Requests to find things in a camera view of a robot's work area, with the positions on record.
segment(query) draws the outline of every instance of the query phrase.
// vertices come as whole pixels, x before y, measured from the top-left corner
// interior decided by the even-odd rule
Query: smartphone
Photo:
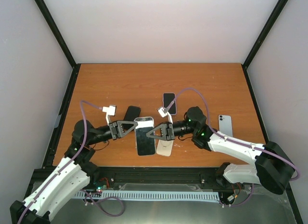
[[[156,153],[158,155],[169,157],[171,155],[172,146],[173,146],[173,140],[172,141],[158,140]]]
[[[168,107],[168,105],[173,101],[175,98],[175,94],[172,92],[167,92],[163,94],[163,107]],[[169,109],[169,113],[171,115],[175,115],[177,113],[177,102],[175,102],[171,108]]]
[[[155,154],[155,139],[147,137],[148,131],[154,128],[154,120],[152,117],[139,117],[134,119],[138,123],[135,128],[136,147],[139,156]]]
[[[129,106],[127,108],[127,111],[125,113],[124,119],[125,121],[134,121],[135,118],[139,117],[141,112],[141,108],[136,107],[136,106]],[[123,124],[123,128],[125,130],[128,130],[132,124]]]
[[[233,137],[231,116],[218,115],[219,131]]]

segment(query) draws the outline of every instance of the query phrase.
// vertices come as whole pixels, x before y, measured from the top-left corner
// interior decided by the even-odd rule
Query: white wall
[[[291,187],[304,223],[308,223],[307,1],[289,0],[248,69],[269,138],[302,171]]]
[[[78,63],[242,63],[277,1],[45,0]]]
[[[34,0],[0,0],[0,223],[40,168],[71,67]]]

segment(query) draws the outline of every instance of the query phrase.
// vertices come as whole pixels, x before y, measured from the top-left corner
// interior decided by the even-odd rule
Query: phone screen
[[[174,98],[175,98],[174,93],[164,93],[163,94],[163,106],[168,107],[168,105],[171,103],[171,101],[173,101]],[[171,115],[175,115],[177,113],[176,102],[169,109],[169,113]]]
[[[124,116],[125,121],[134,121],[135,118],[138,118],[140,115],[141,109],[139,107],[136,106],[129,106],[127,108],[126,114]],[[132,127],[132,124],[123,124],[123,128],[125,130],[130,129],[130,127]]]
[[[138,123],[138,126],[135,128],[138,155],[155,154],[155,139],[146,136],[147,132],[154,127],[153,118],[136,118],[135,121]]]

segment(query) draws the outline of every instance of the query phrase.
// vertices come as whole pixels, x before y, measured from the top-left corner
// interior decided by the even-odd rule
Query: orange wooden surface
[[[67,112],[53,164],[57,165],[71,143],[74,125],[82,119],[79,101],[98,106],[116,105],[112,121],[123,119],[129,105],[141,108],[141,117],[151,116],[155,125],[167,121],[157,108],[164,92],[178,93],[186,87],[201,91],[208,101],[211,124],[218,129],[218,115],[232,117],[233,136],[263,143],[261,128],[240,64],[82,64]],[[184,92],[177,100],[178,114],[173,121],[183,120],[191,106],[205,106],[195,92]],[[87,119],[94,127],[106,125],[105,113],[84,105]],[[216,167],[223,162],[242,163],[231,156],[201,150],[191,140],[175,140],[170,157],[138,156],[134,132],[110,141],[109,146],[94,154],[98,166]]]

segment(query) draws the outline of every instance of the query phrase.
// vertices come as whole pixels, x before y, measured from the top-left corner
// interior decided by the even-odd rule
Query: purple cable
[[[83,109],[83,105],[82,103],[85,103],[85,104],[88,104],[94,108],[97,108],[97,109],[102,109],[102,107],[98,107],[96,105],[93,105],[87,101],[80,101],[80,109],[81,109],[81,114],[82,114],[82,118],[83,118],[83,125],[84,125],[84,130],[85,130],[85,134],[83,136],[83,141],[82,141],[82,144],[81,144],[81,147],[79,148],[79,150],[76,152],[76,154],[65,164],[63,165],[62,168],[59,169],[59,173],[62,172],[79,154],[80,152],[82,151],[83,147],[85,146],[86,144],[86,140],[87,140],[87,120],[86,120],[86,114],[85,114],[85,111]],[[40,195],[41,193],[48,187],[48,185],[53,181],[53,179],[57,176],[57,174],[53,175],[51,177],[51,179],[48,180],[48,182],[46,182],[46,184],[42,187],[42,189],[34,196],[34,200],[36,200]],[[23,213],[21,214],[20,218],[18,219],[18,222],[17,224],[20,224],[22,219],[24,218],[26,212],[29,210],[29,208],[32,206],[33,202],[30,202],[29,205],[25,208],[25,210],[23,211]]]
[[[102,192],[95,192],[95,193],[89,193],[90,195],[91,195],[91,197],[93,196],[93,195],[96,195],[96,194],[101,194]],[[85,199],[83,200],[85,203],[87,202],[87,198],[88,198],[88,196],[86,196],[85,197]]]
[[[248,201],[250,200],[250,198],[252,197],[252,194],[253,194],[253,192],[254,192],[254,189],[255,189],[255,185],[254,185],[254,184],[251,184],[251,191],[250,191],[250,194],[248,195],[248,197],[247,197],[244,201],[242,201],[241,203],[236,204],[236,205],[230,205],[230,207],[241,206],[241,205],[245,204],[246,202],[248,202]]]
[[[119,198],[117,198],[117,197],[107,197],[107,198],[103,198],[103,199],[100,199],[100,200],[98,200],[98,201],[94,201],[94,199],[91,197],[91,195],[87,192],[87,191],[85,191],[85,190],[81,190],[82,192],[84,192],[87,196],[85,197],[85,199],[86,198],[90,198],[90,200],[93,202],[93,204],[96,206],[96,207],[98,207],[104,214],[106,214],[107,216],[109,216],[109,217],[119,217],[119,216],[121,216],[123,213],[124,213],[124,211],[125,211],[125,206],[124,206],[124,203],[123,203],[123,201],[121,201]],[[117,201],[119,201],[120,202],[120,204],[121,204],[121,207],[122,207],[122,210],[120,211],[120,213],[118,213],[118,214],[111,214],[111,213],[108,213],[107,211],[105,211],[102,207],[100,207],[99,205],[98,205],[98,203],[100,203],[100,202],[103,202],[103,201],[106,201],[106,200],[110,200],[110,199],[115,199],[115,200],[117,200]]]
[[[175,96],[175,98],[171,101],[171,103],[168,105],[168,107],[166,108],[167,111],[168,111],[168,110],[171,108],[171,106],[175,103],[175,101],[176,101],[176,99],[178,98],[178,96],[179,96],[180,94],[182,94],[184,91],[187,91],[187,90],[192,90],[192,91],[195,91],[196,93],[199,94],[199,96],[200,96],[201,99],[203,100],[203,102],[204,102],[204,104],[205,104],[205,107],[206,107],[207,125],[209,126],[210,130],[211,130],[213,133],[215,133],[215,134],[216,134],[217,136],[219,136],[220,138],[224,139],[224,136],[223,136],[223,135],[220,135],[218,132],[216,132],[216,131],[212,128],[211,123],[210,123],[210,113],[209,113],[209,109],[208,109],[207,102],[206,102],[205,98],[202,96],[202,94],[201,94],[198,90],[196,90],[195,88],[184,88],[183,90],[181,90],[181,91]],[[235,141],[235,140],[230,139],[230,138],[228,138],[227,141],[232,142],[232,143],[237,144],[237,145],[241,145],[241,146],[247,147],[247,148],[252,148],[251,145],[248,145],[248,144],[245,144],[245,143],[242,143],[242,142],[239,142],[239,141]],[[297,180],[298,178],[300,178],[301,173],[300,173],[298,167],[296,167],[296,166],[295,166],[293,163],[291,163],[290,161],[288,161],[288,160],[286,160],[286,159],[284,159],[284,158],[278,156],[277,154],[274,154],[274,153],[272,153],[272,152],[269,152],[269,151],[267,151],[267,150],[265,150],[265,149],[258,148],[258,147],[255,147],[254,149],[255,149],[255,150],[258,150],[258,151],[261,151],[261,152],[263,152],[263,153],[269,154],[269,155],[271,155],[271,156],[273,156],[273,157],[276,157],[277,159],[282,160],[284,163],[290,165],[290,166],[297,172],[297,175],[296,175],[294,178],[291,178],[290,181],[294,181],[294,180]]]

